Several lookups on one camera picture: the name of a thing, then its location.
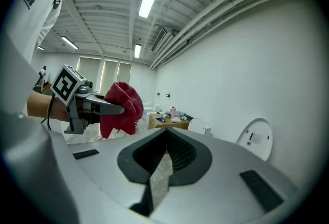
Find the white wall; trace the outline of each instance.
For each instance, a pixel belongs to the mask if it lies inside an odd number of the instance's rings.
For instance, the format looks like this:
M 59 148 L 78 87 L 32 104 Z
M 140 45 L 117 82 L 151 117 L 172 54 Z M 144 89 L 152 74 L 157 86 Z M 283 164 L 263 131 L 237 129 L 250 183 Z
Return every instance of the white wall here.
M 95 55 L 84 55 L 84 54 L 75 54 L 75 53 L 42 53 L 37 52 L 32 59 L 32 67 L 39 72 L 43 66 L 47 66 L 47 75 L 49 75 L 49 83 L 52 83 L 55 76 L 59 72 L 63 64 L 70 65 L 74 68 L 77 67 L 79 57 L 92 57 L 92 58 L 101 58 Z M 110 57 L 105 57 L 106 59 L 119 61 L 122 63 L 129 63 L 132 65 L 131 75 L 129 84 L 134 87 L 138 92 L 143 102 L 152 100 L 154 95 L 154 86 L 156 80 L 156 71 L 150 70 L 149 65 L 143 66 L 142 64 L 114 59 Z M 101 69 L 99 71 L 99 79 L 101 78 Z
M 327 33 L 311 0 L 257 6 L 160 68 L 154 99 L 162 109 L 201 118 L 231 142 L 254 118 L 267 119 L 268 162 L 303 186 L 327 153 Z

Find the wooden table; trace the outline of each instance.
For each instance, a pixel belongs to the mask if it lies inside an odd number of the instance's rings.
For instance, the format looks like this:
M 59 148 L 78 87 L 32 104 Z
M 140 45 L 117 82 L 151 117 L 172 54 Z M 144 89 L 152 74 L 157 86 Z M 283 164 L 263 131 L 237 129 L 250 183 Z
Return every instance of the wooden table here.
M 189 127 L 189 121 L 182 121 L 181 123 L 173 123 L 170 118 L 166 118 L 164 123 L 156 120 L 156 118 L 163 117 L 163 114 L 150 114 L 149 119 L 149 129 L 154 128 L 166 128 L 166 127 L 176 127 L 187 130 Z

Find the air vent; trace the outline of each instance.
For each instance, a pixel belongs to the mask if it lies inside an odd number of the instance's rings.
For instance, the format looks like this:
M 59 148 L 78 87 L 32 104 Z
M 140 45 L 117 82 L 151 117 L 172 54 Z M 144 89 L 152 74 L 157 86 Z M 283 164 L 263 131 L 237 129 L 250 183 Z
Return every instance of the air vent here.
M 176 31 L 170 27 L 163 27 L 153 43 L 151 48 L 152 52 L 157 53 L 160 51 L 160 49 L 164 48 L 164 44 L 167 44 L 168 40 L 173 39 L 173 32 L 176 33 Z

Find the window blind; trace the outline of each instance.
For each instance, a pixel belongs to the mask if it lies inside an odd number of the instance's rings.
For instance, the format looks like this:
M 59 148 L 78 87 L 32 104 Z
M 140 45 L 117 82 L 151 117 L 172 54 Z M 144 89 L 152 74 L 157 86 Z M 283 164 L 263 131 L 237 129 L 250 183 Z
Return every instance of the window blind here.
M 101 60 L 98 59 L 91 59 L 91 58 L 83 58 L 80 57 L 77 71 L 82 75 L 85 76 L 86 79 L 96 84 L 97 81 L 97 74 L 99 69 L 99 64 Z
M 131 64 L 120 63 L 118 69 L 117 82 L 126 82 L 129 84 L 131 68 L 132 68 Z
M 105 96 L 108 90 L 111 88 L 112 84 L 114 83 L 114 76 L 117 64 L 118 62 L 105 61 L 101 80 L 101 95 Z

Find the bottle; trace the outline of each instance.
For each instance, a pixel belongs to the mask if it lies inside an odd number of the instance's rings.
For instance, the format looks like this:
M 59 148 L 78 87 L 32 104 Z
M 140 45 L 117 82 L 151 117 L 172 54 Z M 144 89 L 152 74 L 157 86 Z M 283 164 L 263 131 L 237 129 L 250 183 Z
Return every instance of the bottle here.
M 170 118 L 173 119 L 176 116 L 176 108 L 173 106 L 170 110 Z

